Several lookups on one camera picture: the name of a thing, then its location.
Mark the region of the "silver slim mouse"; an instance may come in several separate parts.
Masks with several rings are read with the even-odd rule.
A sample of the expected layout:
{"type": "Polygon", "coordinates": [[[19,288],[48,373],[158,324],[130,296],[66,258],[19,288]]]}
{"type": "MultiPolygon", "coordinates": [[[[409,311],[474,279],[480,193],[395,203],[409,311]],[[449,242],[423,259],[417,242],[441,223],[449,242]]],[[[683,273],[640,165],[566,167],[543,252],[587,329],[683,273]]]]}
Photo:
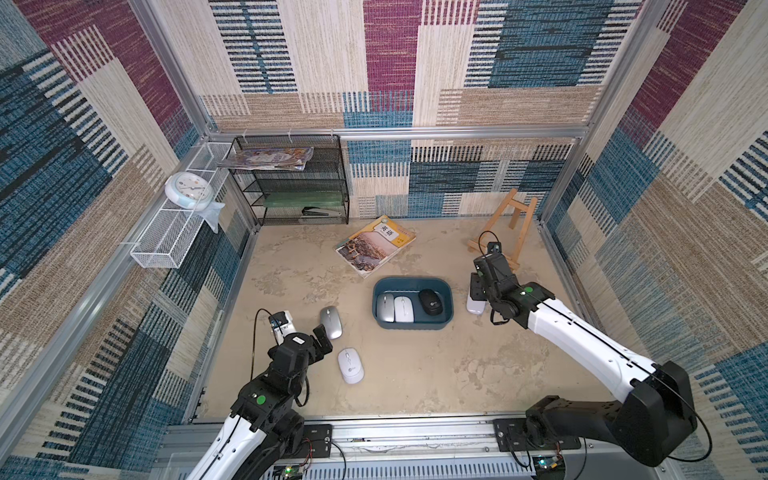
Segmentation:
{"type": "Polygon", "coordinates": [[[343,334],[343,325],[335,306],[324,307],[320,312],[320,324],[324,326],[330,340],[338,339],[343,334]]]}

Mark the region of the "white ribbed mouse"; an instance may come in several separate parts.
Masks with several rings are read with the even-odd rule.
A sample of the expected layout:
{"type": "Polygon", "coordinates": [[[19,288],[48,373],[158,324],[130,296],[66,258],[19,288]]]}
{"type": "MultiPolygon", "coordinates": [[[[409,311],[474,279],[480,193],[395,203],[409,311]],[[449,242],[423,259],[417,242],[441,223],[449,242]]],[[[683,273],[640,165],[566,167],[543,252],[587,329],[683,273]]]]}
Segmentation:
{"type": "Polygon", "coordinates": [[[359,353],[354,348],[345,348],[339,352],[338,365],[345,383],[354,385],[363,380],[364,367],[359,353]]]}

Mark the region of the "black Lecoo mouse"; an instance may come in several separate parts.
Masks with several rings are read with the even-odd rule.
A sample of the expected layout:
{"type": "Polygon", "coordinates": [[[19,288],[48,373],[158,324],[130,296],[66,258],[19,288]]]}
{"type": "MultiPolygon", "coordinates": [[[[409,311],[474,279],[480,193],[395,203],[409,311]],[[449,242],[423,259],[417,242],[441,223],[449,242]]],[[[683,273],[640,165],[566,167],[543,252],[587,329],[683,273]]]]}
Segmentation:
{"type": "Polygon", "coordinates": [[[435,290],[423,289],[418,292],[419,302],[425,314],[428,316],[438,316],[443,313],[443,303],[435,290]]]}

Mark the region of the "white slim mouse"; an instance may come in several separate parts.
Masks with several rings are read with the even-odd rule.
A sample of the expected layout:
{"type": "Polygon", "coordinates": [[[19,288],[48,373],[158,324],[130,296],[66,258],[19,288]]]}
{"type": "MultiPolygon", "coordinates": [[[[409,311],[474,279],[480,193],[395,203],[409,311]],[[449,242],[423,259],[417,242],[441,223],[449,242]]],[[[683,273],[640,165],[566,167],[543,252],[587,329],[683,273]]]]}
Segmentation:
{"type": "Polygon", "coordinates": [[[482,292],[467,295],[466,309],[473,315],[482,315],[486,309],[487,300],[482,292]]]}

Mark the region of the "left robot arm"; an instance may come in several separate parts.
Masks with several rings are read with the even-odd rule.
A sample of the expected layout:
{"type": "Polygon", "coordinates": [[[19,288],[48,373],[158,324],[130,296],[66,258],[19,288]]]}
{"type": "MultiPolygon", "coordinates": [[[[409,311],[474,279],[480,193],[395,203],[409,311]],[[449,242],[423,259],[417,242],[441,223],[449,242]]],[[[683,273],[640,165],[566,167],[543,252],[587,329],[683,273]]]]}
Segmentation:
{"type": "Polygon", "coordinates": [[[191,479],[259,479],[300,448],[304,418],[294,410],[310,365],[333,351],[325,327],[293,332],[270,348],[265,371],[246,383],[191,479]]]}

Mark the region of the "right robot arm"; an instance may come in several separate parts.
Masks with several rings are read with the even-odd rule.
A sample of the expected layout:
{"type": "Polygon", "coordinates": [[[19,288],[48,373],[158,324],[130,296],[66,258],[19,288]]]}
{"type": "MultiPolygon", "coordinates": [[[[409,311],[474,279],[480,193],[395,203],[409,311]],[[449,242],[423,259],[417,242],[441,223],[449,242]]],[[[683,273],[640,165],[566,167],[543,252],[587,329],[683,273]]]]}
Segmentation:
{"type": "Polygon", "coordinates": [[[548,395],[527,409],[522,432],[532,446],[562,437],[621,447],[656,467],[671,458],[704,421],[694,407],[689,375],[621,345],[572,312],[542,285],[521,284],[499,252],[474,260],[472,297],[491,308],[494,325],[514,322],[580,364],[612,394],[610,401],[573,401],[548,395]]]}

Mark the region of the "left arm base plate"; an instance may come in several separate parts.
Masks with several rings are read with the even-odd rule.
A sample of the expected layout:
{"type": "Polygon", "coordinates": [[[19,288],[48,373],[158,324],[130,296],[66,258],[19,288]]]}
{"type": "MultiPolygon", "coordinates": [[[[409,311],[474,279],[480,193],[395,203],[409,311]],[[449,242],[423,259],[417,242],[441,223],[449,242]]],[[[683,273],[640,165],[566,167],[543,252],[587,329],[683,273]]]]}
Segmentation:
{"type": "Polygon", "coordinates": [[[332,451],[332,440],[333,426],[331,424],[306,425],[298,446],[292,452],[286,452],[283,459],[304,461],[329,458],[332,451]]]}

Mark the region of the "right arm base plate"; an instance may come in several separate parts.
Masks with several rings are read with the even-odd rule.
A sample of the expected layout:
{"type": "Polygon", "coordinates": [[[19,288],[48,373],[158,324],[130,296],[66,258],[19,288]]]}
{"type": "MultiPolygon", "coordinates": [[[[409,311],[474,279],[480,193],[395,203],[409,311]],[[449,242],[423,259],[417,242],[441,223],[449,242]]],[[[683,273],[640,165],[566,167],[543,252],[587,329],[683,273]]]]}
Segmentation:
{"type": "Polygon", "coordinates": [[[495,439],[501,452],[534,450],[578,450],[582,442],[574,436],[555,436],[543,427],[529,424],[522,417],[506,417],[492,421],[495,439]]]}

